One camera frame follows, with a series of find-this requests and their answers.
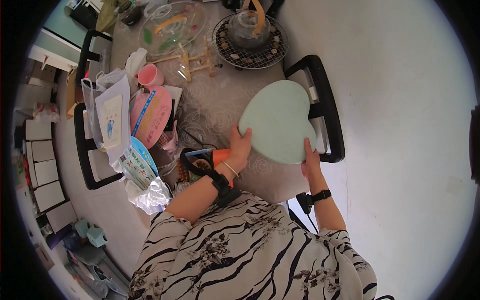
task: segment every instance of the pink mug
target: pink mug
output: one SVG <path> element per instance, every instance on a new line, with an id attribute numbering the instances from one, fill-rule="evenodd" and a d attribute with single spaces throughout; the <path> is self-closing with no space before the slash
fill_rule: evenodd
<path id="1" fill-rule="evenodd" d="M 165 75 L 153 64 L 147 64 L 138 73 L 138 82 L 143 86 L 162 86 Z"/>

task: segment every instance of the heart-shaped cushion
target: heart-shaped cushion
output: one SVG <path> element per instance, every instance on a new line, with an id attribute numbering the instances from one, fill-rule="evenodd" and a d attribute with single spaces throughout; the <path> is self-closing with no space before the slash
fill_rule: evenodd
<path id="1" fill-rule="evenodd" d="M 243 136 L 252 129 L 252 148 L 281 164 L 299 164 L 305 160 L 303 141 L 315 146 L 317 137 L 308 121 L 310 100 L 303 87 L 280 80 L 261 89 L 245 108 L 239 122 Z"/>

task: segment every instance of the glass jar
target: glass jar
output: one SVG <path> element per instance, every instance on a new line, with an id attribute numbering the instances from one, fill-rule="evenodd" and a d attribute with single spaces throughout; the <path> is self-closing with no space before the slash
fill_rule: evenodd
<path id="1" fill-rule="evenodd" d="M 258 24 L 256 11 L 243 11 L 233 15 L 228 22 L 228 37 L 242 48 L 256 48 L 263 45 L 270 37 L 270 22 L 265 18 L 265 24 L 258 35 L 253 31 Z"/>

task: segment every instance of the blue pen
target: blue pen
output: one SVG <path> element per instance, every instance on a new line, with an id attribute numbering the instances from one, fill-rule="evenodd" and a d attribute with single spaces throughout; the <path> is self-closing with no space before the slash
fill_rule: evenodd
<path id="1" fill-rule="evenodd" d="M 202 150 L 185 152 L 185 156 L 192 156 L 192 155 L 197 155 L 197 154 L 202 154 L 202 153 L 208 153 L 208 152 L 212 152 L 213 150 L 216 150 L 216 149 L 215 148 L 207 148 L 207 149 L 202 149 Z"/>

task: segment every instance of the pink fan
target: pink fan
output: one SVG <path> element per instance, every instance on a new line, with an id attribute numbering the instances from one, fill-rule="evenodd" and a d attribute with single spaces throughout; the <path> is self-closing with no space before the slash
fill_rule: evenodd
<path id="1" fill-rule="evenodd" d="M 148 88 L 150 94 L 142 94 L 135 100 L 130 113 L 132 136 L 150 149 L 160 138 L 172 111 L 172 97 L 161 86 Z"/>

